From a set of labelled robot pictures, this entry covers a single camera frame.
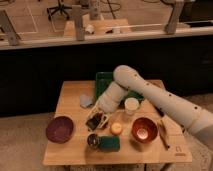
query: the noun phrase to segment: table leg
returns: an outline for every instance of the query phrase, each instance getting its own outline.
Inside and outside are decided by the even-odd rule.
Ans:
[[[160,171],[167,171],[172,166],[172,163],[166,163],[164,166],[160,169]]]

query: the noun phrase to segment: orange bowl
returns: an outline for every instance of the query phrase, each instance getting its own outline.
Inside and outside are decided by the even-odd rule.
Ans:
[[[134,121],[132,135],[140,143],[148,143],[157,137],[158,128],[151,119],[141,117]]]

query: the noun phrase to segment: green sponge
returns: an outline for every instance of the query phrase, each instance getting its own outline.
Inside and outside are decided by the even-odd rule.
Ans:
[[[102,136],[99,137],[100,144],[98,148],[102,151],[119,151],[120,139],[117,136]]]

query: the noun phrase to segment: tea light candle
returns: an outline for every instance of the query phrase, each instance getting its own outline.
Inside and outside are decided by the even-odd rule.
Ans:
[[[113,135],[119,135],[119,134],[121,134],[122,130],[123,130],[123,127],[122,127],[122,125],[121,125],[120,123],[118,123],[118,122],[113,123],[113,124],[111,125],[111,127],[110,127],[110,132],[111,132]]]

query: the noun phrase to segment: floor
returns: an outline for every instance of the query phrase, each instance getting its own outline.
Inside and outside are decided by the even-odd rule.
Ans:
[[[74,0],[64,0],[70,6]],[[143,0],[111,0],[121,4],[121,9],[115,12],[118,19],[126,18],[133,31],[163,29],[168,22],[172,7],[157,3],[148,3]],[[66,19],[60,13],[48,20],[46,9],[57,5],[57,0],[10,0],[10,3],[0,2],[0,10],[6,10],[16,32],[22,40],[47,39],[62,37]],[[109,6],[100,3],[104,19],[112,19]]]
[[[185,97],[213,112],[213,94]],[[42,164],[47,139],[45,128],[53,113],[0,118],[0,170],[66,171],[67,167]],[[174,164],[169,171],[208,171],[212,152],[187,132],[184,133],[193,156],[192,163]],[[147,171],[159,171],[162,165],[149,164]],[[144,165],[72,166],[72,171],[143,171]]]

